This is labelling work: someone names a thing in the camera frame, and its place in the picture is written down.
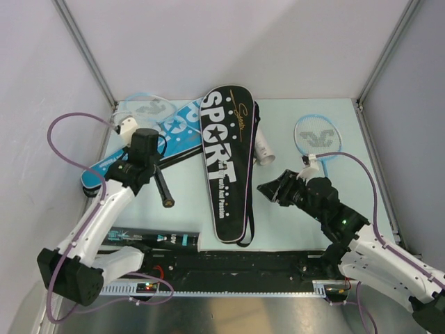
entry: shuttlecock tube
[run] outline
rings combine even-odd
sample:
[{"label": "shuttlecock tube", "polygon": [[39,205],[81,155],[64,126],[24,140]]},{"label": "shuttlecock tube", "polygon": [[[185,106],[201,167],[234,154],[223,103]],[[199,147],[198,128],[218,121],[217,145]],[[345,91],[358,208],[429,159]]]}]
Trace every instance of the shuttlecock tube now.
[{"label": "shuttlecock tube", "polygon": [[268,165],[275,160],[275,154],[260,127],[257,129],[257,136],[255,137],[255,157],[262,166]]}]

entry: racket cover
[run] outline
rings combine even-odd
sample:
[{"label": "racket cover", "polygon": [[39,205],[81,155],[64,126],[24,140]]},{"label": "racket cover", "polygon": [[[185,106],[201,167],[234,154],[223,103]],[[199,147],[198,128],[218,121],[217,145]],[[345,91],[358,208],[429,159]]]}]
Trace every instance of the racket cover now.
[{"label": "racket cover", "polygon": [[202,100],[202,148],[213,225],[218,240],[226,244],[248,246],[254,237],[252,168],[258,122],[258,107],[242,86],[215,88]]}]

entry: racket handle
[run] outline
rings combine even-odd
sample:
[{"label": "racket handle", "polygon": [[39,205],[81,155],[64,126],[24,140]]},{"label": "racket handle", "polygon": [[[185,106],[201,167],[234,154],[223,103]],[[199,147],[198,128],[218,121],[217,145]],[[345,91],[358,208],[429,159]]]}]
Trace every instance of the racket handle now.
[{"label": "racket handle", "polygon": [[172,194],[170,193],[170,190],[165,183],[165,179],[161,172],[161,169],[157,165],[154,172],[154,181],[156,182],[159,194],[161,195],[162,205],[164,207],[173,207],[173,205],[175,205],[175,200],[173,199]]},{"label": "racket handle", "polygon": [[323,172],[325,173],[325,177],[329,177],[329,174],[327,173],[326,161],[322,161],[321,166],[323,167]]}]

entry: red wire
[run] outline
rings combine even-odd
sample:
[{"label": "red wire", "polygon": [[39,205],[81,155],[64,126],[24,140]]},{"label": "red wire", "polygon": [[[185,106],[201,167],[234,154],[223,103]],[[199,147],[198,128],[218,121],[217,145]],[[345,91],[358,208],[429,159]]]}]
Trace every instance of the red wire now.
[{"label": "red wire", "polygon": [[161,280],[164,279],[164,270],[161,268],[161,266],[157,265],[155,267],[153,267],[153,269],[159,270],[159,272],[161,273]]},{"label": "red wire", "polygon": [[[349,284],[349,288],[346,289],[346,282],[348,282]],[[350,284],[350,278],[349,277],[345,277],[345,290],[351,290],[353,288],[353,286]]]}]

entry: white wall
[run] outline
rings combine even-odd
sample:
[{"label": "white wall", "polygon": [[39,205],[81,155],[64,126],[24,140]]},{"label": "white wall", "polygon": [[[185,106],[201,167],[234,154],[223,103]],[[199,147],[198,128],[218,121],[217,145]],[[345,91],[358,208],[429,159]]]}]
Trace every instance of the white wall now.
[{"label": "white wall", "polygon": [[[49,149],[47,127],[70,111],[102,117],[111,111],[50,0],[3,0],[0,31],[0,331],[5,333],[21,303],[39,301],[35,293],[24,297],[41,280],[36,262],[41,248],[57,245],[85,203],[80,170]],[[91,164],[104,130],[93,121],[66,120],[55,133],[56,144]],[[35,315],[21,316],[25,333],[23,326]]]},{"label": "white wall", "polygon": [[424,1],[364,103],[407,245],[445,271],[445,1]]},{"label": "white wall", "polygon": [[357,97],[408,0],[67,0],[118,100]]}]

